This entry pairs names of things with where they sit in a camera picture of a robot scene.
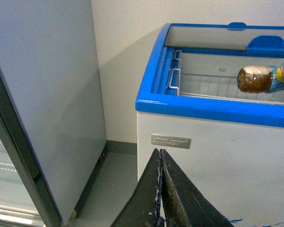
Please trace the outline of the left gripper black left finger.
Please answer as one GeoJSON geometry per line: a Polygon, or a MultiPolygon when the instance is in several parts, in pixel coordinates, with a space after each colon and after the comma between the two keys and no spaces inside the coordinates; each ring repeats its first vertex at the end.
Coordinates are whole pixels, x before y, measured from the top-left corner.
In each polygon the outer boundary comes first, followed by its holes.
{"type": "Polygon", "coordinates": [[[163,163],[161,152],[154,149],[137,186],[111,226],[163,227],[161,215],[163,163]]]}

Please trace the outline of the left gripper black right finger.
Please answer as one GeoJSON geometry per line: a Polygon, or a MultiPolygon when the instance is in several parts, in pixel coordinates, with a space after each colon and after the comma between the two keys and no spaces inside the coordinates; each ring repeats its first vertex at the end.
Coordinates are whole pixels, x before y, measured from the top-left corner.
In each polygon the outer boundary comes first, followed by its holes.
{"type": "Polygon", "coordinates": [[[163,164],[162,199],[168,227],[231,227],[197,189],[171,155],[160,150],[163,164]]]}

